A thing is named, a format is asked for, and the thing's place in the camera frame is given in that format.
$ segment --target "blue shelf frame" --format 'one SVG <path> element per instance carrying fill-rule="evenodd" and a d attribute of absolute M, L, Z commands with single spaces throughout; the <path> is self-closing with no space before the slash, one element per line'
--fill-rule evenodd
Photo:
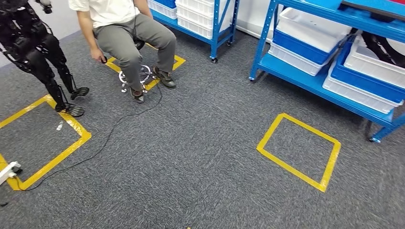
<path fill-rule="evenodd" d="M 405 113 L 393 119 L 394 111 L 391 111 L 389 114 L 383 114 L 322 88 L 323 82 L 327 76 L 327 71 L 321 71 L 317 76 L 313 77 L 268 53 L 263 56 L 270 22 L 273 18 L 273 13 L 278 10 L 279 4 L 346 24 L 363 31 L 405 42 L 405 22 L 398 20 L 391 23 L 376 21 L 371 19 L 370 13 L 364 10 L 348 8 L 344 11 L 340 11 L 338 10 L 340 2 L 341 0 L 271 0 L 249 79 L 251 81 L 255 80 L 257 70 L 263 70 L 367 118 L 382 126 L 382 128 L 370 138 L 371 141 L 379 143 L 382 138 L 405 124 Z M 274 14 L 274 21 L 277 21 L 277 14 Z"/>
<path fill-rule="evenodd" d="M 226 41 L 228 41 L 228 44 L 231 45 L 234 40 L 235 40 L 235 32 L 236 32 L 236 20 L 237 20 L 237 15 L 238 15 L 238 10 L 239 10 L 239 1 L 240 0 L 235 0 L 235 6 L 234 6 L 234 13 L 233 13 L 233 18 L 232 18 L 232 24 L 229 26 L 226 30 L 219 32 L 221 25 L 224 21 L 225 18 L 225 13 L 227 12 L 227 9 L 229 7 L 229 3 L 231 0 L 227 0 L 226 6 L 224 9 L 224 12 L 220 18 L 219 15 L 219 4 L 220 0 L 215 0 L 215 7 L 214 7 L 214 25 L 213 25 L 213 38 L 212 39 L 207 39 L 199 34 L 196 34 L 188 29 L 185 29 L 181 26 L 178 25 L 177 19 L 171 19 L 159 12 L 156 12 L 154 10 L 150 10 L 152 12 L 153 18 L 167 26 L 170 26 L 178 31 L 181 31 L 183 33 L 186 33 L 198 40 L 201 40 L 209 45 L 211 45 L 211 55 L 210 58 L 213 62 L 217 61 L 217 50 L 218 47 L 224 44 Z M 226 34 L 220 41 L 218 40 L 221 36 Z"/>

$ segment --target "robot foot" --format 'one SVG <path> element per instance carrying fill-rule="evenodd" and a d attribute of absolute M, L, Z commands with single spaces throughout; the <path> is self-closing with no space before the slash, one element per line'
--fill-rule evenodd
<path fill-rule="evenodd" d="M 66 114 L 71 115 L 73 117 L 80 117 L 85 113 L 85 110 L 82 107 L 76 106 L 74 104 L 65 104 L 64 106 L 65 106 L 64 109 L 55 108 L 55 110 L 57 112 L 66 113 Z"/>
<path fill-rule="evenodd" d="M 72 95 L 70 96 L 70 98 L 72 100 L 74 100 L 78 96 L 86 96 L 89 91 L 90 91 L 90 89 L 88 87 L 76 88 L 76 90 L 74 90 L 72 92 Z"/>

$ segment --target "rolling stool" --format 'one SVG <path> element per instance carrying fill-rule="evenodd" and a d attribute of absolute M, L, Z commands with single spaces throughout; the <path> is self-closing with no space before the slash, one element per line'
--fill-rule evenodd
<path fill-rule="evenodd" d="M 134 37 L 134 43 L 135 46 L 138 50 L 141 50 L 142 47 L 145 45 L 145 42 L 142 40 L 139 40 L 138 38 Z M 141 68 L 139 70 L 139 78 L 140 78 L 140 83 L 142 84 L 143 87 L 143 93 L 148 93 L 148 91 L 146 90 L 145 85 L 149 84 L 152 80 L 156 79 L 153 76 L 153 73 L 151 71 L 151 69 L 149 68 L 149 66 L 144 65 L 141 63 Z M 119 72 L 118 74 L 118 78 L 121 81 L 122 85 L 121 85 L 121 92 L 122 93 L 126 93 L 127 90 L 127 79 L 125 78 L 125 75 L 122 71 Z"/>

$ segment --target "plastic storage box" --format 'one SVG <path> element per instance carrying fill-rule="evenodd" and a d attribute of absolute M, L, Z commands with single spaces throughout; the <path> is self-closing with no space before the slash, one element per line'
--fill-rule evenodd
<path fill-rule="evenodd" d="M 331 77 L 341 82 L 350 84 L 357 88 L 373 93 L 382 98 L 400 103 L 405 99 L 405 89 L 377 80 L 363 73 L 346 68 L 344 62 L 350 53 L 352 43 L 347 42 L 341 53 L 338 55 L 336 66 L 332 71 Z"/>
<path fill-rule="evenodd" d="M 334 21 L 287 8 L 280 13 L 273 42 L 323 64 L 352 29 Z"/>
<path fill-rule="evenodd" d="M 215 0 L 176 0 L 176 2 L 177 4 L 198 11 L 206 16 L 214 15 Z"/>
<path fill-rule="evenodd" d="M 176 13 L 177 9 L 176 8 L 174 8 L 174 9 L 169 8 L 168 6 L 162 5 L 154 0 L 148 0 L 148 5 L 152 10 L 159 12 L 171 19 L 177 18 L 177 13 Z"/>
<path fill-rule="evenodd" d="M 227 0 L 220 1 L 218 23 L 220 22 L 222 14 L 224 13 L 226 2 Z M 213 38 L 214 0 L 180 0 L 177 1 L 177 5 L 179 6 L 179 11 L 177 11 L 177 24 L 179 26 L 182 26 L 207 39 Z M 229 4 L 219 32 L 226 30 L 230 26 L 231 18 L 234 12 L 233 5 L 234 4 L 232 3 Z"/>
<path fill-rule="evenodd" d="M 371 50 L 363 47 L 361 43 L 362 37 L 360 35 L 354 40 L 344 66 L 375 79 L 405 88 L 405 69 L 380 61 Z"/>
<path fill-rule="evenodd" d="M 325 52 L 277 29 L 274 31 L 273 42 L 317 64 L 324 64 L 339 46 L 337 43 L 330 52 Z"/>
<path fill-rule="evenodd" d="M 270 43 L 268 53 L 312 76 L 317 75 L 332 58 L 331 56 L 324 64 L 317 64 L 273 42 Z"/>
<path fill-rule="evenodd" d="M 332 78 L 331 73 L 335 67 L 335 64 L 336 62 L 334 62 L 329 69 L 329 74 L 322 86 L 324 89 L 363 104 L 384 114 L 388 114 L 392 109 L 394 109 L 395 107 L 399 107 L 404 103 L 403 101 L 400 103 L 394 103 L 393 101 L 381 98 L 370 92 L 364 91 L 362 89 L 356 88 L 352 85 Z"/>
<path fill-rule="evenodd" d="M 176 8 L 175 0 L 155 0 L 155 2 L 158 2 L 164 6 L 167 6 L 172 9 Z"/>
<path fill-rule="evenodd" d="M 352 28 L 306 12 L 287 8 L 280 14 L 277 29 L 324 52 L 331 52 Z"/>
<path fill-rule="evenodd" d="M 194 22 L 187 18 L 182 17 L 181 15 L 177 15 L 177 24 L 181 27 L 184 27 L 198 35 L 201 35 L 207 39 L 213 38 L 213 26 L 208 28 L 203 24 L 198 22 Z M 229 24 L 224 21 L 223 25 L 221 26 L 220 31 L 223 31 L 229 27 Z"/>
<path fill-rule="evenodd" d="M 193 22 L 198 23 L 199 25 L 211 28 L 214 25 L 214 16 L 213 14 L 207 15 L 202 13 L 202 11 L 193 10 L 192 8 L 187 8 L 187 6 L 177 3 L 177 14 L 183 18 L 192 20 Z"/>

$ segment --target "blue bin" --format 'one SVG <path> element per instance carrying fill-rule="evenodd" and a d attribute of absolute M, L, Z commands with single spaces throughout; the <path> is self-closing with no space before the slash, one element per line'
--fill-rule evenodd
<path fill-rule="evenodd" d="M 344 45 L 341 53 L 338 55 L 336 66 L 331 74 L 332 78 L 363 89 L 395 103 L 400 103 L 403 99 L 405 99 L 404 88 L 372 78 L 344 66 L 344 62 L 350 53 L 352 44 L 352 42 L 347 42 Z"/>
<path fill-rule="evenodd" d="M 273 42 L 317 64 L 324 64 L 339 46 L 337 44 L 330 53 L 324 52 L 279 30 L 274 31 Z"/>
<path fill-rule="evenodd" d="M 162 5 L 165 5 L 171 9 L 176 8 L 176 3 L 175 0 L 155 0 L 155 2 L 158 2 Z"/>

